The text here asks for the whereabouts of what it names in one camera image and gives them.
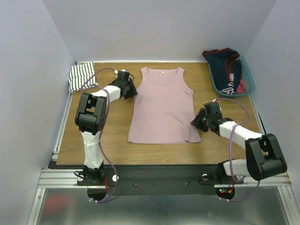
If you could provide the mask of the pink tank top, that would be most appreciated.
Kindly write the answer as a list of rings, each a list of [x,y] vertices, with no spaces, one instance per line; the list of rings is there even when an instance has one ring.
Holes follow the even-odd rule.
[[[141,69],[142,81],[134,97],[128,142],[139,144],[199,143],[193,90],[184,80],[184,69]]]

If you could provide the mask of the black white striped tank top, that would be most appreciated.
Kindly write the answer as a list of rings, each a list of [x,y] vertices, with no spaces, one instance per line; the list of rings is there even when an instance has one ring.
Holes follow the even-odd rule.
[[[68,78],[68,91],[71,93],[79,92],[83,85],[84,90],[98,86],[94,74],[95,67],[92,61],[71,66]]]

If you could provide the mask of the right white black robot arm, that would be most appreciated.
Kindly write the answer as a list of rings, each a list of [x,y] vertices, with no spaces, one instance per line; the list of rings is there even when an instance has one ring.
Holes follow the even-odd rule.
[[[239,183],[246,176],[261,181],[287,171],[287,163],[276,136],[250,131],[232,119],[224,118],[216,99],[200,109],[191,125],[203,132],[211,131],[229,139],[230,148],[236,143],[245,150],[245,159],[233,159],[233,153],[230,152],[229,160],[218,164],[216,179],[221,183],[231,178]]]

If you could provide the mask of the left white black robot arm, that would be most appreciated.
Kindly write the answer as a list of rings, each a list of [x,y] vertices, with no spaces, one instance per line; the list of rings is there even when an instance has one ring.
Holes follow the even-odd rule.
[[[85,153],[83,169],[75,172],[79,186],[99,186],[107,181],[100,141],[110,103],[137,95],[133,75],[126,70],[115,70],[114,73],[116,79],[110,84],[93,93],[84,92],[79,100],[75,124],[81,132]]]

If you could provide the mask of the red garment in basket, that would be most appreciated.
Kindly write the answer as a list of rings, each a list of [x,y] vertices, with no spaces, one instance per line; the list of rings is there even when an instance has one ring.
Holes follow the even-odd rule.
[[[246,91],[246,84],[243,79],[240,80],[240,83],[237,87],[236,94],[242,94]]]

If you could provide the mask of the dark navy maroon garment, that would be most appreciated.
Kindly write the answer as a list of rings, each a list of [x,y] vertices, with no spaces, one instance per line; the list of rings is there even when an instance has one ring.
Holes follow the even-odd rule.
[[[240,54],[226,48],[204,51],[202,55],[208,62],[217,90],[228,95],[236,94],[242,77]]]

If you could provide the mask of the teal plastic basket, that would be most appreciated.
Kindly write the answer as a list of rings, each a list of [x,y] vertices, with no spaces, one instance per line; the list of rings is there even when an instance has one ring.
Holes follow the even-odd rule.
[[[245,82],[246,90],[244,92],[240,93],[240,94],[235,94],[235,95],[222,93],[216,88],[216,85],[215,85],[215,82],[214,82],[214,79],[213,79],[213,76],[212,76],[211,68],[210,68],[210,65],[208,64],[209,73],[210,73],[211,81],[212,81],[212,84],[213,84],[213,88],[219,96],[222,96],[224,98],[225,97],[226,98],[241,98],[241,97],[245,97],[245,96],[250,96],[251,94],[254,93],[255,84],[254,84],[251,72],[249,70],[249,67],[248,67],[248,64],[247,64],[245,58],[243,57],[243,55],[240,55],[237,58],[237,60],[241,61],[241,66],[242,66],[242,77],[241,77],[241,79]]]

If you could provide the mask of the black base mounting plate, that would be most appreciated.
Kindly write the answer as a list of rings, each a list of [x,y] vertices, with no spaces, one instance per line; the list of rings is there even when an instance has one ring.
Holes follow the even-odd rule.
[[[105,165],[101,172],[107,183],[78,178],[77,185],[113,195],[215,195],[215,186],[232,183],[218,165]]]

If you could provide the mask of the front aluminium frame rail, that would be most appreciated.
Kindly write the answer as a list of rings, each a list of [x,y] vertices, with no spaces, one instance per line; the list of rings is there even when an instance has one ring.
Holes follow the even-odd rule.
[[[40,173],[38,188],[104,188],[104,186],[78,185],[78,179],[72,169],[46,169]],[[260,182],[261,187],[291,186],[287,173],[267,178]]]

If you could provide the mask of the aluminium frame rail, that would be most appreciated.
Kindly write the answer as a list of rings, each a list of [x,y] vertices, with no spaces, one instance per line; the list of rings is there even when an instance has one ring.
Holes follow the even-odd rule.
[[[281,203],[282,211],[287,217],[289,225],[300,224],[300,210],[297,205],[295,195],[292,189],[292,182],[288,172],[272,177],[271,181],[264,181],[262,184],[277,187]]]
[[[104,188],[104,186],[78,185],[78,179],[72,169],[46,169],[40,173],[38,188]],[[261,187],[291,186],[287,173],[267,178],[260,182]]]
[[[56,137],[56,141],[55,141],[55,144],[54,144],[54,148],[52,150],[50,161],[49,161],[48,165],[45,168],[41,169],[41,172],[40,172],[40,175],[39,175],[39,178],[38,178],[37,190],[36,190],[36,193],[35,193],[35,197],[34,197],[34,200],[33,200],[32,207],[31,207],[29,219],[28,219],[28,222],[27,222],[28,225],[37,225],[39,223],[40,214],[43,211],[44,201],[46,199],[46,196],[45,196],[46,191],[49,188],[48,186],[40,187],[40,181],[42,179],[42,175],[44,174],[44,172],[48,172],[50,170],[49,166],[53,163],[56,163],[56,161],[58,159],[58,155],[59,155],[59,152],[60,152],[60,147],[61,147],[65,127],[66,127],[67,120],[68,120],[68,115],[69,115],[69,112],[70,112],[72,99],[73,99],[73,94],[69,93],[68,96],[67,96],[65,109],[64,109],[64,112],[63,112],[63,115],[62,115],[60,128],[59,128],[58,133],[57,133],[57,137]]]

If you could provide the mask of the right aluminium frame rail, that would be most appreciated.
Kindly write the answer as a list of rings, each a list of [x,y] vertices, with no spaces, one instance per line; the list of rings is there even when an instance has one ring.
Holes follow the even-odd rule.
[[[272,177],[271,181],[264,181],[262,184],[277,187],[281,203],[282,211],[287,217],[289,225],[300,224],[300,210],[297,205],[295,195],[292,189],[292,182],[288,172]]]

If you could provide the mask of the left aluminium frame rail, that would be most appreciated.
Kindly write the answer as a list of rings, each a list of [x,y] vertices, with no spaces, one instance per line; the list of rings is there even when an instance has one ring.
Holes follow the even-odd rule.
[[[42,179],[42,175],[44,174],[44,172],[48,172],[50,170],[49,166],[53,163],[56,163],[56,161],[58,159],[58,155],[59,155],[59,152],[60,152],[60,147],[61,147],[65,127],[66,127],[67,120],[68,120],[68,115],[69,115],[69,112],[70,112],[72,99],[73,99],[73,94],[69,93],[68,96],[67,96],[65,109],[64,109],[64,112],[63,112],[63,115],[62,115],[60,128],[59,128],[58,133],[57,133],[57,137],[56,137],[56,141],[55,141],[55,144],[54,144],[54,148],[52,150],[50,161],[49,161],[48,165],[45,168],[41,169],[41,172],[40,172],[40,175],[39,175],[39,178],[38,178],[37,190],[36,190],[36,193],[35,193],[35,197],[34,197],[34,200],[33,200],[32,207],[31,207],[29,219],[28,219],[28,222],[27,222],[28,225],[37,225],[39,223],[40,214],[43,211],[44,201],[46,199],[46,196],[45,196],[46,191],[49,188],[48,186],[40,187],[40,181]]]

